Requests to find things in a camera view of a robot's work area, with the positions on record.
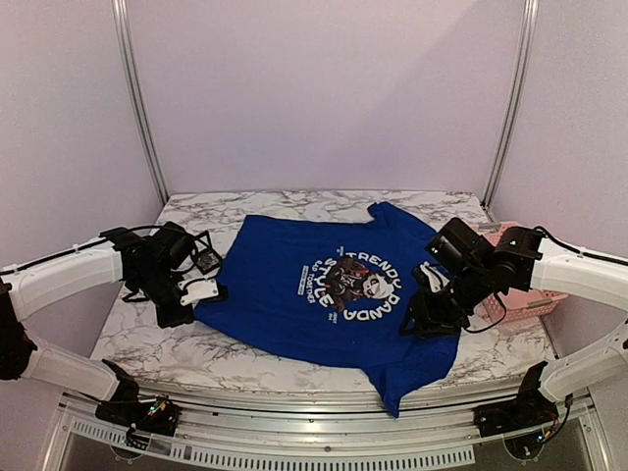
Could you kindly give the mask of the black display box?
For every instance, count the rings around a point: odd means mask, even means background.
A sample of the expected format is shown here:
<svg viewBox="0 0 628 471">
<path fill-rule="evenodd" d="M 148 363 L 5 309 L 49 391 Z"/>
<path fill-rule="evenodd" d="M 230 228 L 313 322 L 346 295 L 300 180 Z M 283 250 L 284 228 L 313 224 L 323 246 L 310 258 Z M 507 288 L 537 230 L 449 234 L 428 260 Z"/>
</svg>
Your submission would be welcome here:
<svg viewBox="0 0 628 471">
<path fill-rule="evenodd" d="M 192 249 L 190 259 L 192 265 L 202 275 L 217 272 L 223 265 L 223 258 L 214 249 L 208 233 L 197 235 L 194 238 L 194 248 Z"/>
</svg>

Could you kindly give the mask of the blue panda t-shirt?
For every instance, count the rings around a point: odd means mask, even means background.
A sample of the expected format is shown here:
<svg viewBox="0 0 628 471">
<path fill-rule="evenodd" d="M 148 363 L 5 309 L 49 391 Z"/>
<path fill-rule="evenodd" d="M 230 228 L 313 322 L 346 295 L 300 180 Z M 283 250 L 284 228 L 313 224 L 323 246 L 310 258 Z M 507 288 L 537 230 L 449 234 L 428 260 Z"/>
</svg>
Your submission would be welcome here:
<svg viewBox="0 0 628 471">
<path fill-rule="evenodd" d="M 459 338 L 400 334 L 436 232 L 388 202 L 368 213 L 366 223 L 247 216 L 219 276 L 227 298 L 194 315 L 278 356 L 360 369 L 397 415 L 405 395 L 447 376 Z"/>
</svg>

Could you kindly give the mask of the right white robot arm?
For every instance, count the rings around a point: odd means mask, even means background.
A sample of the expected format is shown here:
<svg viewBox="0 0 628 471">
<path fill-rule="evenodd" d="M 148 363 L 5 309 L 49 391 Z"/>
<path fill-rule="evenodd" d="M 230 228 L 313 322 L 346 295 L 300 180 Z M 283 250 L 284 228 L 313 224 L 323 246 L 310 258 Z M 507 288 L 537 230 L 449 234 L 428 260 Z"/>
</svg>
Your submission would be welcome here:
<svg viewBox="0 0 628 471">
<path fill-rule="evenodd" d="M 452 337 L 467 331 L 469 319 L 486 298 L 513 289 L 556 291 L 589 302 L 627 309 L 627 261 L 571 245 L 542 227 L 513 226 L 491 243 L 459 218 L 449 220 L 426 250 L 447 271 L 441 281 L 427 266 L 414 270 L 418 291 L 410 298 L 399 328 L 403 336 Z M 627 370 L 627 324 L 562 358 L 528 369 L 507 419 L 527 428 L 547 404 Z"/>
</svg>

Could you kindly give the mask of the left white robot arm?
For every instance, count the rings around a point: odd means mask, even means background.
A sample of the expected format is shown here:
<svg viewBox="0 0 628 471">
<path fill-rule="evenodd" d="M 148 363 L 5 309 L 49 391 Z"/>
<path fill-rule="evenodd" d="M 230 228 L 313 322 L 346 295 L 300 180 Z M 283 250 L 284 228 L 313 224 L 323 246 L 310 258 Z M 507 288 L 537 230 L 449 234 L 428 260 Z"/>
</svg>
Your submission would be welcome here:
<svg viewBox="0 0 628 471">
<path fill-rule="evenodd" d="M 1 378 L 33 379 L 107 404 L 126 426 L 145 418 L 136 381 L 114 363 L 92 361 L 27 333 L 25 320 L 62 299 L 122 282 L 131 300 L 147 300 L 160 328 L 193 319 L 183 302 L 179 267 L 196 249 L 193 235 L 177 225 L 140 236 L 117 228 L 99 238 L 1 273 Z"/>
</svg>

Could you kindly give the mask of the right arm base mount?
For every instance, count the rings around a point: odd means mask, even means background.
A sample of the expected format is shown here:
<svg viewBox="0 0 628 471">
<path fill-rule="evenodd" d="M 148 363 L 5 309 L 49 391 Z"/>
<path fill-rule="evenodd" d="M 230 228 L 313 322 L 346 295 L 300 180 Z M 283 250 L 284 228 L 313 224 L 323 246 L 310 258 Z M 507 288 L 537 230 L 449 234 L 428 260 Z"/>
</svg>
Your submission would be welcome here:
<svg viewBox="0 0 628 471">
<path fill-rule="evenodd" d="M 537 390 L 520 391 L 515 398 L 473 409 L 473 424 L 482 438 L 539 426 L 557 417 L 556 401 Z"/>
</svg>

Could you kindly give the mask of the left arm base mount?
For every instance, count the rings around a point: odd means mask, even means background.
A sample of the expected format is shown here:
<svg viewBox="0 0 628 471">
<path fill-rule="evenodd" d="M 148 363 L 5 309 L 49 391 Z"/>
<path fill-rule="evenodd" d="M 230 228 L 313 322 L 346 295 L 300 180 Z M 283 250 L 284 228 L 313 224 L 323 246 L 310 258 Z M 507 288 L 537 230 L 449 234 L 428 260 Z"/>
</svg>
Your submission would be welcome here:
<svg viewBox="0 0 628 471">
<path fill-rule="evenodd" d="M 95 416 L 133 431 L 172 437 L 181 408 L 164 395 L 139 398 L 137 392 L 115 392 L 111 399 L 99 403 Z"/>
</svg>

